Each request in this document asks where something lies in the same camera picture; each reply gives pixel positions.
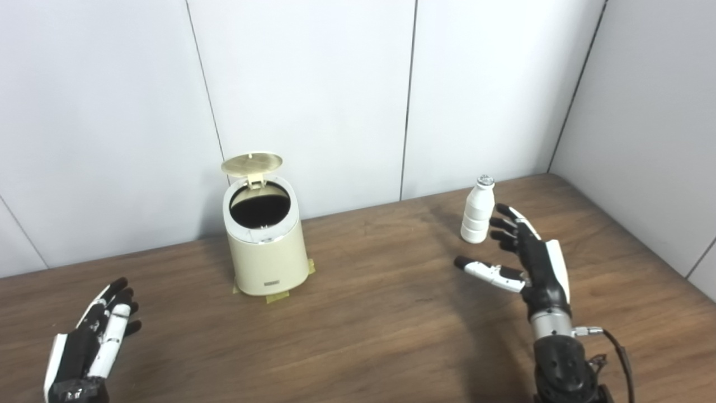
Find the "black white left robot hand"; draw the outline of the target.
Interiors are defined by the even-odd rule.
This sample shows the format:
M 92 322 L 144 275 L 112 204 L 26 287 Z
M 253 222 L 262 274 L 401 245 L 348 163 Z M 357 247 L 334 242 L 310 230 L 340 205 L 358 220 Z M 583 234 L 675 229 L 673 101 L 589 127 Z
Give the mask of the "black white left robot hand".
M 106 381 L 123 341 L 142 328 L 127 278 L 118 278 L 88 304 L 70 332 L 52 341 L 43 384 L 46 402 L 108 402 Z

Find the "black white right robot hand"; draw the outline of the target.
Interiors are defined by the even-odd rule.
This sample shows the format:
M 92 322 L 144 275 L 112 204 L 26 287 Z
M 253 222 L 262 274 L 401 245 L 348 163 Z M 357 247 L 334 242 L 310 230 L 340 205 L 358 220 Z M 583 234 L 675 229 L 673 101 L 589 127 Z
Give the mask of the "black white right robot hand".
M 458 256 L 459 270 L 502 290 L 518 293 L 531 317 L 559 310 L 572 316 L 570 291 L 562 247 L 558 240 L 543 240 L 531 222 L 509 205 L 498 203 L 501 217 L 490 218 L 490 238 L 501 250 L 516 255 L 522 269 L 509 268 Z

